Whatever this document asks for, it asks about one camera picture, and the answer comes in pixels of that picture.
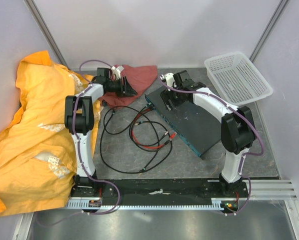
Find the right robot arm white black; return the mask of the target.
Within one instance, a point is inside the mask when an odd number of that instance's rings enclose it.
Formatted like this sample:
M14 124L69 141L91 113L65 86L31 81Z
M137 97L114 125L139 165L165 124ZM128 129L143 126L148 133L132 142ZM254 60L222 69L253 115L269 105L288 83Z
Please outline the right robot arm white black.
M194 82L188 72L159 76L166 87L160 97L169 111L185 102L206 110L220 122L220 140L226 149L224 168L219 175L218 190L224 197L234 194L242 182L242 157L253 145L256 135L253 116L248 107L238 107L215 95L205 84Z

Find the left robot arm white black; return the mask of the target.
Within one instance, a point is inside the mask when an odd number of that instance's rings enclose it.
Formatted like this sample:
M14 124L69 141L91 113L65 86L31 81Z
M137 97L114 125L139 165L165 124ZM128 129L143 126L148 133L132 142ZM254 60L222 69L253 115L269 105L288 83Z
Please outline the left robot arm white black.
M71 133L77 160L74 191L83 191L93 197L99 192L96 169L92 155L92 130L95 125L94 103L106 93L118 97L134 97L137 91L122 76L123 66L98 68L96 76L76 95L65 98L64 124Z

